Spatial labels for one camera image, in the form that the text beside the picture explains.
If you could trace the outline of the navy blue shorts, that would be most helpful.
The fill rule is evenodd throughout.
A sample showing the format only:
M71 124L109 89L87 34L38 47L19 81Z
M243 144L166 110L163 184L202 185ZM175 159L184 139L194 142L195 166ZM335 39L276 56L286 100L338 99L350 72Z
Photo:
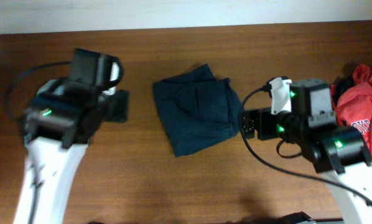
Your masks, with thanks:
M216 79L205 64L153 84L157 112L175 157L194 154L239 133L241 101L230 82Z

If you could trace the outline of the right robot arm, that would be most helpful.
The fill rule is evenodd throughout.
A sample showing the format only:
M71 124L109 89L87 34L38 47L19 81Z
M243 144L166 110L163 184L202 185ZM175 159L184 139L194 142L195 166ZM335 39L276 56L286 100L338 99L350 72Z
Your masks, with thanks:
M269 93L271 107L240 109L243 141L280 138L298 145L317 174L288 174L327 184L343 223L372 223L372 156L359 130L338 125L329 85L277 77L258 91Z

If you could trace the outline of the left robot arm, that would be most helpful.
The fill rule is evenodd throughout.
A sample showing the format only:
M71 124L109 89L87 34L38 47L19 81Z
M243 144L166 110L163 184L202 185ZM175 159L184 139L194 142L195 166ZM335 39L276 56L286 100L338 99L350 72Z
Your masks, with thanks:
M61 223L91 138L102 123L128 118L118 57L75 49L63 64L69 75L42 85L16 119L27 155L14 223Z

